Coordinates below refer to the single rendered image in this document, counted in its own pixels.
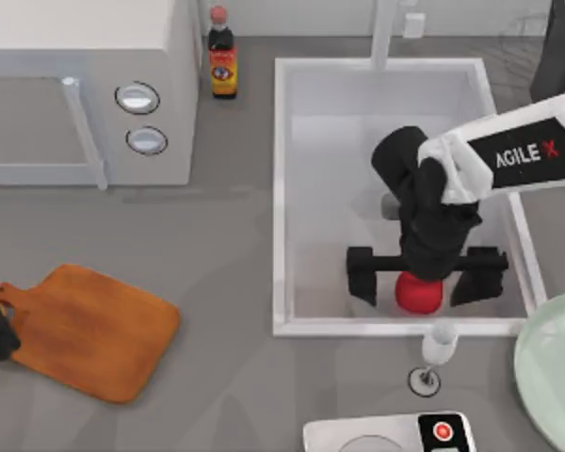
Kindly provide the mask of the red apple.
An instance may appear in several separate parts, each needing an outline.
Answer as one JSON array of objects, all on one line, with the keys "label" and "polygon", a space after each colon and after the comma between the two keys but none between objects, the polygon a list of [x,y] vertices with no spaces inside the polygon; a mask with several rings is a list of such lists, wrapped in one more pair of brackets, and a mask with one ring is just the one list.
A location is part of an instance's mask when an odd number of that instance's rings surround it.
[{"label": "red apple", "polygon": [[398,307],[414,315],[432,315],[437,312],[444,298],[442,281],[420,280],[403,271],[395,282],[395,302]]}]

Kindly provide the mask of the pale grey rounded box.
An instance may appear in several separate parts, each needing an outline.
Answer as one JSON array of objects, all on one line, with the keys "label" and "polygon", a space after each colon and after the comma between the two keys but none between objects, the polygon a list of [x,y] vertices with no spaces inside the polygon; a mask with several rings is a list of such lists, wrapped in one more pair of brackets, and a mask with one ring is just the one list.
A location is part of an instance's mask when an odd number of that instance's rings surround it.
[{"label": "pale grey rounded box", "polygon": [[384,219],[397,221],[400,218],[400,202],[396,196],[391,193],[385,193],[380,201],[380,212]]}]

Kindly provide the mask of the clear wine glass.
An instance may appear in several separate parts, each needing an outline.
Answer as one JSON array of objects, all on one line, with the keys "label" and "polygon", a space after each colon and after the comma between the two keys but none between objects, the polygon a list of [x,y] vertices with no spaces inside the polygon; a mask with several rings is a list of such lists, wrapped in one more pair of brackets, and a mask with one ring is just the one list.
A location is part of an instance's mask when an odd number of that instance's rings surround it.
[{"label": "clear wine glass", "polygon": [[422,342],[424,364],[408,374],[409,388],[414,394],[429,398],[440,391],[442,381],[437,368],[448,363],[456,351],[457,343],[458,332],[453,323],[440,320],[431,326]]}]

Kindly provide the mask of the white sink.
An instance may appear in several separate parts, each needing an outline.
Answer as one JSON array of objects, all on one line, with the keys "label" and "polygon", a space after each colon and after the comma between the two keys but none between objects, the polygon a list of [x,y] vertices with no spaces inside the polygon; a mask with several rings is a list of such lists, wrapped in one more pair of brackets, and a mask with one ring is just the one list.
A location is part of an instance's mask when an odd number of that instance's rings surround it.
[{"label": "white sink", "polygon": [[347,289],[346,252],[399,251],[399,227],[380,211],[375,146],[404,125],[431,137],[496,107],[477,57],[388,60],[279,58],[274,75],[273,332],[303,337],[422,335],[428,316],[395,303],[382,273],[370,305]]}]

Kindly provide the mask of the pale green plate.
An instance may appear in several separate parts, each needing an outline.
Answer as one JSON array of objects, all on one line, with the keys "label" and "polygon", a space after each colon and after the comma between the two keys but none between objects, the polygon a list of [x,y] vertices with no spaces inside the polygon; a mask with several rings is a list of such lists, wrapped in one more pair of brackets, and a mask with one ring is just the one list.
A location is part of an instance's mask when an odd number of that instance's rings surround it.
[{"label": "pale green plate", "polygon": [[565,452],[565,294],[547,300],[523,324],[513,369],[532,424],[557,452]]}]

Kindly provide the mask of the white kitchen scale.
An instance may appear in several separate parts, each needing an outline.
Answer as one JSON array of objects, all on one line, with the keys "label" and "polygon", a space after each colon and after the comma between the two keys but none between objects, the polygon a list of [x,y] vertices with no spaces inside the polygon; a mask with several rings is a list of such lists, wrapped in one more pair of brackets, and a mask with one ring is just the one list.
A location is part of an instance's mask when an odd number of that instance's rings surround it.
[{"label": "white kitchen scale", "polygon": [[478,452],[461,412],[418,412],[312,421],[305,452]]}]

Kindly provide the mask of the tall white tap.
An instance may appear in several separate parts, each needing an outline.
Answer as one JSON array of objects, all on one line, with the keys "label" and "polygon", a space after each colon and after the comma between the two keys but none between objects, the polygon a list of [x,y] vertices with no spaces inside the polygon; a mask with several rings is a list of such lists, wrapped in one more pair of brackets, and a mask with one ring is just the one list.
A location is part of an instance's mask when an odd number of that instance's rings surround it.
[{"label": "tall white tap", "polygon": [[382,72],[386,67],[393,36],[398,0],[376,0],[371,40],[371,67]]}]

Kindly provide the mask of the small white box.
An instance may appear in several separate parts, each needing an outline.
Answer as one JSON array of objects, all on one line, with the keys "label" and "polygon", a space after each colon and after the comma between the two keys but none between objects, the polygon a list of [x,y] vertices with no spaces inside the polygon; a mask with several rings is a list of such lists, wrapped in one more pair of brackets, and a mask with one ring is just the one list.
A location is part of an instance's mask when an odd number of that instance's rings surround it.
[{"label": "small white box", "polygon": [[407,13],[404,20],[402,36],[404,39],[421,39],[425,35],[426,14]]}]

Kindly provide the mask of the dark sauce bottle red cap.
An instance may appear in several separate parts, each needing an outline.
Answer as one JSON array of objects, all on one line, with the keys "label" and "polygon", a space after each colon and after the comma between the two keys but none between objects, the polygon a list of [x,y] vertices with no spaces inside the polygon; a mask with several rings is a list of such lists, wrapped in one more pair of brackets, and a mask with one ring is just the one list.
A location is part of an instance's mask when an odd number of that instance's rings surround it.
[{"label": "dark sauce bottle red cap", "polygon": [[207,43],[211,91],[217,99],[234,99],[238,92],[237,48],[227,9],[211,7],[210,20]]}]

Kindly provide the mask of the round microwave knob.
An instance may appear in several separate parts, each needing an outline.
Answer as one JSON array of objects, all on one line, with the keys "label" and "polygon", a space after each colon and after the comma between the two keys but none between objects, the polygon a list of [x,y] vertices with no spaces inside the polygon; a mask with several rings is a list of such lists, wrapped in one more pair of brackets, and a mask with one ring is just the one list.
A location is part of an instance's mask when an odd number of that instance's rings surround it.
[{"label": "round microwave knob", "polygon": [[148,115],[160,106],[160,96],[150,85],[135,81],[117,87],[114,93],[117,105],[132,115]]},{"label": "round microwave knob", "polygon": [[159,155],[169,145],[168,137],[158,128],[151,126],[128,131],[125,141],[132,151],[145,156]]}]

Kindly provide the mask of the wooden cutting board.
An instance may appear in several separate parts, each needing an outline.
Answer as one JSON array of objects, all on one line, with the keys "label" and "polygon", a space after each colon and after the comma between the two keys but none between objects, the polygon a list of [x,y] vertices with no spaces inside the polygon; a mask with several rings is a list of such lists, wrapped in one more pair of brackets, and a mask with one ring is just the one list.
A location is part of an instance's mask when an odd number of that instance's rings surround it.
[{"label": "wooden cutting board", "polygon": [[15,363],[113,404],[139,396],[181,325],[166,300],[73,264],[27,289],[0,283],[0,304],[21,341]]}]

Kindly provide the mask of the pale microwave oven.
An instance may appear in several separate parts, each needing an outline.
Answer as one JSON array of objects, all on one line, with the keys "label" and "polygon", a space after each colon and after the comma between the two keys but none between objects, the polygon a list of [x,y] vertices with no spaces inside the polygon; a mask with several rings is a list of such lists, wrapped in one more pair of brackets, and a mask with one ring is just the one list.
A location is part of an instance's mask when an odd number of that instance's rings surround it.
[{"label": "pale microwave oven", "polygon": [[[108,187],[183,186],[190,178],[202,40],[196,0],[0,0],[0,78],[72,76],[105,159]],[[114,97],[135,81],[160,106],[132,115]],[[126,144],[151,126],[169,140],[159,155]]]}]

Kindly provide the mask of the microwave oven door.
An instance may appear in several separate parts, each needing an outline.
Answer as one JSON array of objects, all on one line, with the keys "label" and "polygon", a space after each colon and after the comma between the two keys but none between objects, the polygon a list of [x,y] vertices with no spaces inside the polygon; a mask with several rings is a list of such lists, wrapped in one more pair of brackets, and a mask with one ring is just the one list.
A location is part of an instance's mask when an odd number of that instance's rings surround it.
[{"label": "microwave oven door", "polygon": [[0,186],[97,186],[61,79],[0,78]]}]

